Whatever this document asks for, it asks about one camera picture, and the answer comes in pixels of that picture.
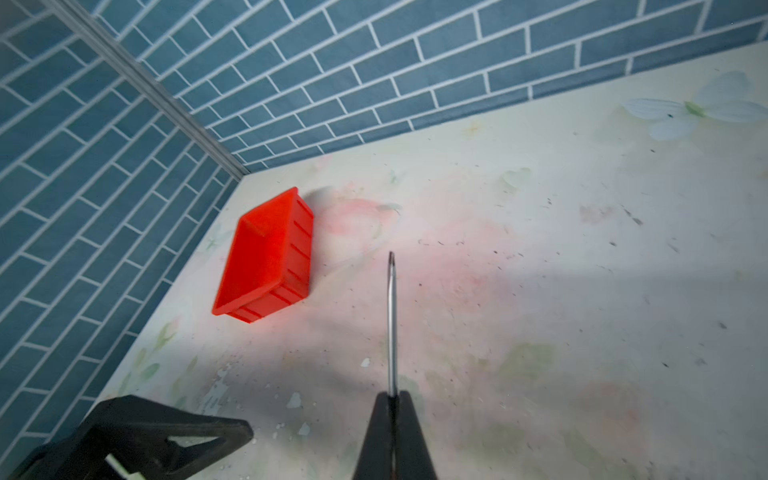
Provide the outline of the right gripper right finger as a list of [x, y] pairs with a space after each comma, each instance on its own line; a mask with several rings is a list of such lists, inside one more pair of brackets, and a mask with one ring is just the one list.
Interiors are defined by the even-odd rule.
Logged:
[[377, 395], [352, 478], [438, 478], [408, 391]]

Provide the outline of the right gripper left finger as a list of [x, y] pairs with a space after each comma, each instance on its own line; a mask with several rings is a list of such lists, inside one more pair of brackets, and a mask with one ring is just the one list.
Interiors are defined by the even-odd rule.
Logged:
[[69, 436], [33, 449], [7, 479], [188, 479], [254, 437], [241, 419], [189, 413], [127, 395], [102, 401]]

